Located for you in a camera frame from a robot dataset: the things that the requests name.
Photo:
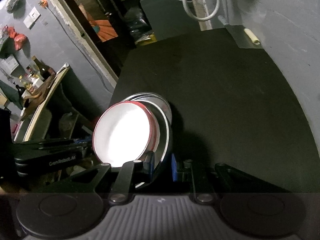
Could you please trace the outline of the large steel basin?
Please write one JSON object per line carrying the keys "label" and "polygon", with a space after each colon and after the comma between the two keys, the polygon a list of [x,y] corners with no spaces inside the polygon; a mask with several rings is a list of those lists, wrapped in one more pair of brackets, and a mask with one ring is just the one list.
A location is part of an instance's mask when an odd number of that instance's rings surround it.
{"label": "large steel basin", "polygon": [[138,102],[145,106],[147,111],[152,114],[167,130],[171,130],[172,111],[168,101],[161,95],[152,92],[141,92],[128,96],[121,102]]}

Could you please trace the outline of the cleaver knife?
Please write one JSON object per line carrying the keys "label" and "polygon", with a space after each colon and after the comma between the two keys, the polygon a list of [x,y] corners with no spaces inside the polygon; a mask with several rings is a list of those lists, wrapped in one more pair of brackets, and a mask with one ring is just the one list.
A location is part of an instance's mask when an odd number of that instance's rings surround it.
{"label": "cleaver knife", "polygon": [[218,16],[219,21],[231,34],[232,38],[236,42],[237,46],[241,49],[262,49],[262,45],[255,45],[245,34],[243,25],[230,25],[227,20],[222,16]]}

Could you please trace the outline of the small steel bowl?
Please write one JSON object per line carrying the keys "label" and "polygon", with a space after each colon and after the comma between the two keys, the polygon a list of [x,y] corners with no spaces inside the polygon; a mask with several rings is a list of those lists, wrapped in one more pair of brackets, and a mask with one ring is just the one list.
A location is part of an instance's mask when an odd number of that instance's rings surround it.
{"label": "small steel bowl", "polygon": [[165,126],[159,125],[160,141],[155,153],[154,172],[159,172],[161,165],[167,160],[172,147],[172,129],[167,130]]}

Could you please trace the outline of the orange wall hook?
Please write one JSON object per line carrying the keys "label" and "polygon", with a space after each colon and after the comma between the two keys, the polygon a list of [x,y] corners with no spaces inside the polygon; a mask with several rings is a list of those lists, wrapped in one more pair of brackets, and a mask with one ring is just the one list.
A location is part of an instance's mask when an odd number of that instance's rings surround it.
{"label": "orange wall hook", "polygon": [[47,8],[48,7],[48,1],[47,0],[40,0],[39,1],[39,5],[43,8]]}

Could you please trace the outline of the dark glass bottle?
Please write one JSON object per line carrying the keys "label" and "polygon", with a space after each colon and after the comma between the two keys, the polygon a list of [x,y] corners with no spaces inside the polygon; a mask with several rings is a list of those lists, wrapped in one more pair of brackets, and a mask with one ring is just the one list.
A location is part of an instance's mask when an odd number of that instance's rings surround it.
{"label": "dark glass bottle", "polygon": [[46,81],[49,77],[56,75],[56,72],[55,70],[53,70],[53,68],[44,64],[36,56],[32,56],[31,59],[33,60],[35,65],[38,67],[40,75],[43,77],[44,81]]}

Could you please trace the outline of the white ceramic bowl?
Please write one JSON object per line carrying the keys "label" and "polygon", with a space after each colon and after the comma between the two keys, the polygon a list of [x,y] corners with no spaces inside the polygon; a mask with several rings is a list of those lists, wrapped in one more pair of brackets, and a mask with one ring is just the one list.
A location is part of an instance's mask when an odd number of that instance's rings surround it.
{"label": "white ceramic bowl", "polygon": [[120,102],[107,109],[98,120],[92,137],[93,150],[102,163],[122,167],[139,160],[150,140],[147,114],[132,101]]}
{"label": "white ceramic bowl", "polygon": [[159,146],[160,135],[161,135],[158,121],[155,115],[152,113],[152,111],[149,110],[144,104],[142,104],[141,102],[135,102],[135,104],[144,110],[144,112],[148,116],[149,123],[150,123],[150,129],[151,129],[150,140],[149,140],[148,146],[146,147],[146,150],[155,152]]}

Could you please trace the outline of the wall switch plate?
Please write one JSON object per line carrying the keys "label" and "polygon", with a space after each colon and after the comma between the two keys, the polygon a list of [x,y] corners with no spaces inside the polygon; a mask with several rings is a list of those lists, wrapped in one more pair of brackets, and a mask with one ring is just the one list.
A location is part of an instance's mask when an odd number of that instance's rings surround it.
{"label": "wall switch plate", "polygon": [[33,7],[29,12],[29,14],[25,17],[23,23],[28,29],[31,29],[34,23],[39,19],[40,16],[41,14],[37,10],[37,8]]}

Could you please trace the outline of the red plastic bag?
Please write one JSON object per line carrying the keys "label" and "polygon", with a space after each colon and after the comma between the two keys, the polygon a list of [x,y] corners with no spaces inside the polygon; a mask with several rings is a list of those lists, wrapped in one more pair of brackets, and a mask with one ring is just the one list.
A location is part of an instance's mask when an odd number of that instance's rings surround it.
{"label": "red plastic bag", "polygon": [[7,26],[7,32],[9,37],[14,41],[15,50],[21,50],[24,44],[27,42],[28,38],[24,34],[18,33],[14,27]]}

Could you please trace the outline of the wooden cutting board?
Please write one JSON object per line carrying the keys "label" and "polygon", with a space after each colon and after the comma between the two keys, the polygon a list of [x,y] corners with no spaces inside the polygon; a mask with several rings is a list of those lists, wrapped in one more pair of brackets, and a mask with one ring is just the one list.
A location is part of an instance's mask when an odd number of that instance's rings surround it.
{"label": "wooden cutting board", "polygon": [[24,121],[29,115],[34,113],[37,107],[45,101],[55,78],[56,75],[51,75],[31,96],[26,96],[23,99],[24,111],[20,117],[21,121]]}

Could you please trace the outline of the dark cabinet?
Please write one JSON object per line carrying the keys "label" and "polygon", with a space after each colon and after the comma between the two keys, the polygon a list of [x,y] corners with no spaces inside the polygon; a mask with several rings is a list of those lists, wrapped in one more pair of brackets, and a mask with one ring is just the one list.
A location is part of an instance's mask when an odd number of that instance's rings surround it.
{"label": "dark cabinet", "polygon": [[200,31],[181,0],[141,0],[140,4],[158,41]]}

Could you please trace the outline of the white roll on cleaver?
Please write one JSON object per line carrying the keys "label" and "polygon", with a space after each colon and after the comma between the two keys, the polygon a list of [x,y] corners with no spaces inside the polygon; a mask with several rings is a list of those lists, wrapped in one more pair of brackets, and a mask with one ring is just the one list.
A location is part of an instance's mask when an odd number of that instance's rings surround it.
{"label": "white roll on cleaver", "polygon": [[248,36],[248,38],[252,41],[255,45],[260,45],[259,38],[251,31],[251,29],[245,28],[244,29],[245,34]]}

